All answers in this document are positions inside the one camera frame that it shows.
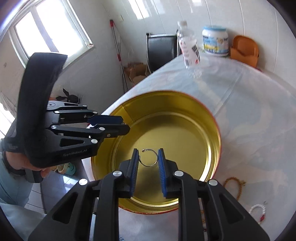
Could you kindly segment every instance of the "key ring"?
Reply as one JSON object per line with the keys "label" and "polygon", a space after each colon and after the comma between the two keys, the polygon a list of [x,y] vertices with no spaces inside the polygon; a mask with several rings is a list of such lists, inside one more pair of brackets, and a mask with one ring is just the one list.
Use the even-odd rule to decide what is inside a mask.
{"label": "key ring", "polygon": [[139,155],[139,162],[143,165],[143,166],[146,166],[146,167],[152,167],[152,166],[154,166],[157,162],[158,162],[158,155],[157,155],[157,153],[154,151],[154,150],[152,150],[152,149],[143,149],[142,150],[142,152],[145,152],[145,151],[153,151],[154,153],[155,153],[155,155],[156,155],[156,161],[155,161],[155,163],[153,163],[152,165],[150,165],[150,166],[147,166],[147,165],[145,165],[145,164],[143,164],[142,162],[141,162],[141,155]]}

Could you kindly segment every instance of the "person's hand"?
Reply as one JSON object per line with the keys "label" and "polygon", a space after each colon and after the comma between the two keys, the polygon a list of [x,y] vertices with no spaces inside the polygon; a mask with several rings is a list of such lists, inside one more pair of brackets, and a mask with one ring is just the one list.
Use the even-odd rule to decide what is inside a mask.
{"label": "person's hand", "polygon": [[32,171],[41,171],[42,178],[46,178],[51,168],[34,167],[29,159],[22,153],[6,152],[6,158],[10,166],[15,170],[30,169]]}

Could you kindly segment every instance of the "beaded bracelet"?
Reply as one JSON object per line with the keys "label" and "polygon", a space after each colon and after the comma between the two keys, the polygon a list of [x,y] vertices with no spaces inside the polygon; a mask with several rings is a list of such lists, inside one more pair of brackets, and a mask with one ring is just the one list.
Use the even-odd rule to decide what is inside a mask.
{"label": "beaded bracelet", "polygon": [[265,219],[266,208],[265,208],[265,206],[263,204],[256,204],[256,205],[254,205],[254,206],[252,206],[250,208],[249,214],[251,214],[253,209],[256,208],[256,207],[259,207],[259,208],[262,209],[262,216],[260,217],[260,220],[258,222],[258,224],[261,224]]}
{"label": "beaded bracelet", "polygon": [[242,194],[242,187],[245,186],[246,182],[245,181],[240,181],[238,178],[236,177],[230,177],[230,178],[227,178],[223,184],[223,187],[226,186],[226,184],[228,183],[228,181],[230,180],[234,180],[234,181],[237,181],[238,185],[239,185],[239,192],[237,194],[237,201],[240,199],[240,196]]}

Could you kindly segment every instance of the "jar lid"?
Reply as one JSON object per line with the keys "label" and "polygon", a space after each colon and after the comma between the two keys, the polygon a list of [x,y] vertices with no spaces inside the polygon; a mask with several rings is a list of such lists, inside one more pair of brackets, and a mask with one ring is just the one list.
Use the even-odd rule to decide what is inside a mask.
{"label": "jar lid", "polygon": [[204,29],[206,29],[206,30],[213,30],[213,31],[226,31],[226,28],[224,28],[222,26],[217,26],[217,25],[204,26]]}

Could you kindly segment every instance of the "round tin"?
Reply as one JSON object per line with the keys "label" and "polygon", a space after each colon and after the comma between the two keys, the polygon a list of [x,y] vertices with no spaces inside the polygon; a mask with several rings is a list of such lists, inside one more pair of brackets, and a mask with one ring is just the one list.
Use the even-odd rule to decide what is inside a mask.
{"label": "round tin", "polygon": [[[125,136],[106,138],[91,158],[96,180],[116,170],[131,158],[133,149],[141,161],[152,165],[155,152],[163,148],[165,157],[194,179],[208,181],[217,169],[221,139],[209,110],[195,98],[175,91],[148,92],[127,100],[111,115],[120,115],[131,128]],[[136,188],[131,199],[120,199],[119,206],[135,213],[156,214],[178,208],[178,199],[165,199],[161,192],[158,164],[139,163]]]}

